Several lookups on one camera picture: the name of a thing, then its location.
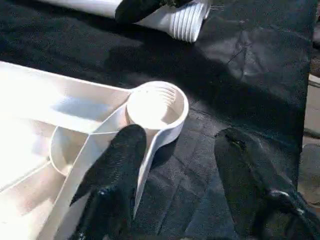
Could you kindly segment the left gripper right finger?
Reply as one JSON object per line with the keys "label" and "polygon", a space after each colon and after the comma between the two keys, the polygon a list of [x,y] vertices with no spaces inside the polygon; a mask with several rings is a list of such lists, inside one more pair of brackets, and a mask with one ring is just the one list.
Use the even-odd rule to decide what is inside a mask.
{"label": "left gripper right finger", "polygon": [[257,139],[223,129],[215,135],[214,157],[235,230],[243,239],[320,238],[320,219]]}

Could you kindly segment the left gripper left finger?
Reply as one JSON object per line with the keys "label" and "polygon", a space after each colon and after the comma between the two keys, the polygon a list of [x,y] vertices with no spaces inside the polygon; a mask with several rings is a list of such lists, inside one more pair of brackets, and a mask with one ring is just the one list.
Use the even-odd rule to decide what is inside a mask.
{"label": "left gripper left finger", "polygon": [[131,124],[121,129],[85,173],[70,203],[88,195],[71,240],[120,240],[134,215],[140,166],[147,146],[145,130]]}

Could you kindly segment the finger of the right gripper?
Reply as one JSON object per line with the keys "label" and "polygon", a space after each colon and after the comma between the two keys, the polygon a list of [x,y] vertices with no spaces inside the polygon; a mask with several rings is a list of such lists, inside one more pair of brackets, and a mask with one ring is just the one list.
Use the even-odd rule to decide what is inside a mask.
{"label": "finger of the right gripper", "polygon": [[180,8],[191,0],[122,0],[115,10],[114,19],[121,24],[132,24],[148,17],[159,8]]}

